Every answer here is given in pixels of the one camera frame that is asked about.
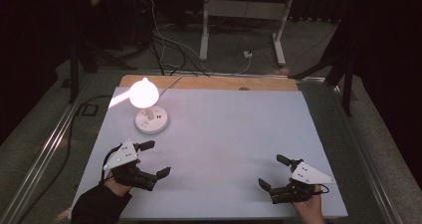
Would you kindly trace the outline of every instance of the floor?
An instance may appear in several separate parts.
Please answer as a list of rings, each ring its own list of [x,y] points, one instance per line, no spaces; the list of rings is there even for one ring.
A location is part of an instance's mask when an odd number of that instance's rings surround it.
[[[96,116],[77,116],[72,122],[67,122],[71,125],[65,126],[63,130],[56,130],[58,123],[64,123],[66,115],[74,112],[73,107],[68,105],[70,91],[61,87],[63,80],[69,77],[69,62],[62,64],[57,70],[59,80],[1,145],[0,170],[6,178],[0,181],[0,210],[6,210],[11,203],[44,144],[56,143],[57,145],[51,150],[51,156],[47,158],[49,164],[41,170],[42,175],[37,180],[38,183],[28,188],[32,195],[21,204],[23,207],[19,210],[24,218],[20,223],[70,223],[68,219],[70,207],[109,102],[108,98],[99,96],[111,95],[122,76],[159,74],[161,66],[167,75],[174,72],[198,76],[203,76],[205,73],[208,76],[285,77],[317,64],[336,28],[335,24],[330,23],[289,21],[282,37],[287,63],[280,67],[276,64],[271,40],[271,34],[278,28],[277,22],[241,19],[236,21],[236,26],[233,27],[228,21],[221,19],[216,20],[214,24],[215,26],[209,28],[211,35],[206,62],[199,62],[197,57],[201,25],[191,24],[186,28],[179,28],[160,21],[154,35],[157,54],[154,54],[153,47],[150,46],[140,55],[126,60],[128,65],[136,68],[135,71],[122,70],[104,59],[99,59],[100,69],[96,74],[84,74],[81,69],[81,95],[77,98],[76,104],[93,99],[93,102],[99,105],[99,111]],[[162,38],[173,43],[163,42]],[[125,47],[122,52],[110,52],[114,56],[120,56],[131,50],[132,47]],[[252,58],[244,58],[245,51],[251,52]],[[329,68],[323,69],[298,82],[298,86],[306,97],[349,213],[348,217],[331,221],[399,223],[394,220],[401,218],[403,223],[420,223],[418,215],[420,199],[416,199],[417,205],[406,202],[406,197],[412,194],[416,198],[420,196],[420,189],[412,189],[414,185],[408,172],[402,168],[399,170],[390,168],[389,173],[381,170],[383,161],[380,160],[388,161],[394,166],[403,163],[361,81],[359,78],[354,78],[352,117],[347,117],[338,106],[341,84],[337,90],[323,83],[323,78],[328,72]],[[53,134],[58,140],[49,140]],[[383,159],[371,158],[376,153],[382,153]],[[362,156],[371,161],[365,162]],[[405,191],[400,184],[408,185],[410,189],[407,188]],[[193,223],[280,222],[280,220],[250,222],[216,220]],[[298,223],[298,221],[287,220],[285,223]]]

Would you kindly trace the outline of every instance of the gray carpet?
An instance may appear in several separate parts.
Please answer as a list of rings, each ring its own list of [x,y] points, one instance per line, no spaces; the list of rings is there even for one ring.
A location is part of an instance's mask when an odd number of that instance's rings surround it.
[[[212,34],[208,61],[199,64],[198,59],[189,49],[183,49],[196,63],[195,68],[189,61],[183,66],[186,74],[191,72],[201,75],[199,70],[207,69],[212,75],[281,76],[303,71],[319,60],[329,41],[335,26],[321,22],[289,22],[282,41],[287,64],[280,68],[276,65],[271,43],[271,33],[277,29],[277,23],[246,33]],[[168,39],[178,41],[199,51],[201,27],[189,25],[184,29],[165,26],[160,34]],[[171,71],[183,65],[183,56],[167,45],[162,59],[164,68]],[[156,43],[161,51],[162,45]],[[243,51],[252,51],[249,61],[242,58]],[[96,75],[84,75],[84,87],[79,102],[101,95],[110,96],[125,74],[159,74],[155,55],[150,50],[128,61],[137,67],[137,71],[128,72],[118,69],[104,60],[99,60],[101,68]],[[59,80],[43,96],[40,102],[26,116],[15,131],[0,147],[0,210],[5,210],[12,200],[19,184],[23,181],[43,144],[48,140],[62,114],[69,108],[67,101],[69,90],[60,87],[63,79],[68,77],[69,63],[58,68]],[[313,74],[323,78],[329,68]],[[301,81],[299,88],[304,93],[316,124],[316,130],[331,164],[336,180],[349,213],[348,217],[332,220],[334,223],[388,223],[384,217],[385,203],[379,200],[368,174],[371,167],[376,170],[376,177],[381,182],[393,210],[398,213],[403,223],[422,223],[421,191],[406,169],[388,130],[367,96],[359,78],[354,78],[351,111],[353,117],[346,117],[338,105],[339,96],[334,88],[322,84],[321,79]],[[99,105],[96,116],[78,116],[72,128],[72,149],[69,161],[56,182],[32,207],[22,223],[69,223],[67,216],[75,196],[85,165],[97,138],[103,118],[106,114],[108,98],[92,101]],[[59,142],[50,164],[36,185],[28,206],[45,190],[46,186],[59,171],[66,153],[70,136],[67,128]],[[368,151],[370,163],[362,161],[361,147]],[[280,223],[278,221],[251,221],[248,223]],[[298,223],[288,220],[285,223]]]

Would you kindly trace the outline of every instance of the table lamp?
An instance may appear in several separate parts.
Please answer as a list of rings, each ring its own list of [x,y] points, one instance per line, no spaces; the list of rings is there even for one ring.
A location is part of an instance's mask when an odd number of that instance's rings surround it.
[[[157,134],[168,125],[167,112],[155,103],[158,101],[158,88],[148,80],[136,82],[130,87],[130,102],[141,110],[137,113],[135,124],[140,132],[145,134]]]

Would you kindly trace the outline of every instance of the human hand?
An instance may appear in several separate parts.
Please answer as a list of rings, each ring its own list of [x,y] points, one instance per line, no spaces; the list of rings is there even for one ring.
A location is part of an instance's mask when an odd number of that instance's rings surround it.
[[[132,188],[131,186],[126,186],[116,182],[115,179],[112,177],[111,171],[106,176],[104,186],[108,187],[115,195],[119,197],[124,196],[124,194],[126,194]]]
[[[320,185],[315,185],[314,192],[320,192]],[[293,202],[298,215],[304,224],[323,224],[320,195],[313,195],[310,200]]]

